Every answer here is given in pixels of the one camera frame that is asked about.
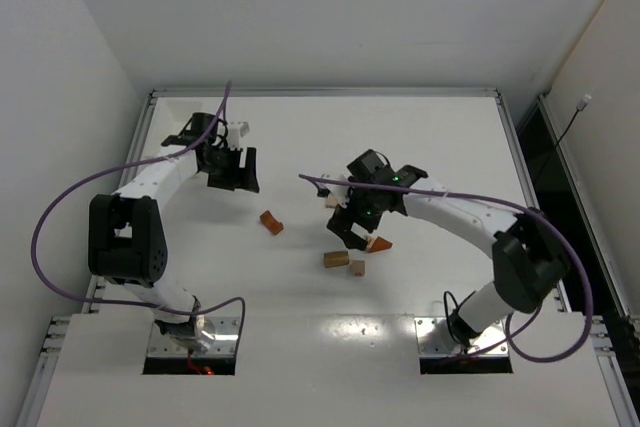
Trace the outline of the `reddish-brown triangular wood block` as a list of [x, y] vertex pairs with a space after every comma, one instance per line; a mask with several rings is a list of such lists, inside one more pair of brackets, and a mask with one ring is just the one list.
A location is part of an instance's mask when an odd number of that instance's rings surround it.
[[386, 250], [390, 250], [393, 247], [393, 243], [383, 237], [370, 237], [366, 238], [366, 248], [365, 251], [367, 253], [377, 253]]

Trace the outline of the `light wood cylinder block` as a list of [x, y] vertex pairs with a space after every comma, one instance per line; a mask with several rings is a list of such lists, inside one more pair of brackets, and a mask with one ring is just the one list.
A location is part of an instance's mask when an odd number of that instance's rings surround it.
[[350, 256], [347, 251], [326, 252], [323, 255], [323, 265], [325, 268], [344, 267], [350, 264]]

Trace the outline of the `light wood letter cube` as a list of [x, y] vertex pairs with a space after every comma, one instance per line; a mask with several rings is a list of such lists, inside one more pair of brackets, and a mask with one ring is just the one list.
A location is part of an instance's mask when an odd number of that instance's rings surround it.
[[349, 265], [349, 272], [354, 277], [363, 277], [366, 273], [366, 262], [364, 260], [353, 260]]

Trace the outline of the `reddish-brown arch wood block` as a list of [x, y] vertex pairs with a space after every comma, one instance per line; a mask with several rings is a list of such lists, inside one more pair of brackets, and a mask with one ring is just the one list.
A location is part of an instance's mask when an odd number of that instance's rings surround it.
[[284, 224], [266, 210], [259, 216], [261, 224], [273, 235], [277, 236], [284, 230]]

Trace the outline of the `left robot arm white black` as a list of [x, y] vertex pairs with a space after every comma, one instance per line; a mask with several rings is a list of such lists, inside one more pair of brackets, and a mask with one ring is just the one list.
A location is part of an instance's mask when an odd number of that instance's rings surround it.
[[133, 180], [90, 202], [90, 272], [149, 305], [160, 333], [191, 352], [210, 349], [215, 334], [200, 301], [169, 270], [161, 213], [198, 174], [213, 188], [258, 192], [257, 150], [241, 145], [249, 131], [246, 122], [196, 112], [179, 133], [161, 142]]

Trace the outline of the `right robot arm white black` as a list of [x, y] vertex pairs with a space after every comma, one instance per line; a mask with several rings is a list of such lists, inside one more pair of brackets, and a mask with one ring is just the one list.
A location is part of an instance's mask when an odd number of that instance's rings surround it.
[[347, 170], [347, 177], [318, 189], [338, 201], [327, 227], [346, 248], [366, 250], [370, 241], [353, 228], [372, 233], [384, 213], [396, 212], [444, 229], [491, 260], [492, 280], [433, 328], [431, 341], [440, 354], [464, 352], [487, 327], [514, 312], [534, 312], [569, 271], [559, 242], [523, 212], [453, 198], [426, 171], [411, 165], [394, 169], [374, 150]]

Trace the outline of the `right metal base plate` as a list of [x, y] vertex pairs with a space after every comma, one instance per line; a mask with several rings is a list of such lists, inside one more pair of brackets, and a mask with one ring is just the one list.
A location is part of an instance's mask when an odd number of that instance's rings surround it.
[[414, 327], [421, 360], [441, 360], [461, 354], [482, 359], [506, 358], [509, 355], [502, 321], [494, 322], [479, 337], [472, 339], [466, 350], [453, 340], [442, 316], [415, 317]]

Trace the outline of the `metal base plate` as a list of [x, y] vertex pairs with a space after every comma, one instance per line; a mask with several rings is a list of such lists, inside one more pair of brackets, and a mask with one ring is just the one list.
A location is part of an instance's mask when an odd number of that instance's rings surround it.
[[482, 359], [506, 358], [509, 355], [502, 321], [494, 322], [479, 337], [472, 339], [466, 350], [453, 340], [442, 316], [415, 317], [414, 327], [421, 360], [441, 360], [461, 354]]
[[158, 325], [151, 327], [146, 355], [151, 359], [186, 358], [231, 359], [237, 350], [240, 317], [206, 317], [193, 338], [182, 340], [162, 334]]

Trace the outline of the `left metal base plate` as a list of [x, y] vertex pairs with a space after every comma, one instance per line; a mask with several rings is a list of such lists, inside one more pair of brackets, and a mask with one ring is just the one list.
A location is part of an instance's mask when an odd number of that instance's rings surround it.
[[206, 317], [193, 338], [182, 340], [162, 334], [158, 325], [151, 327], [146, 355], [151, 359], [186, 358], [231, 359], [237, 350], [240, 317]]

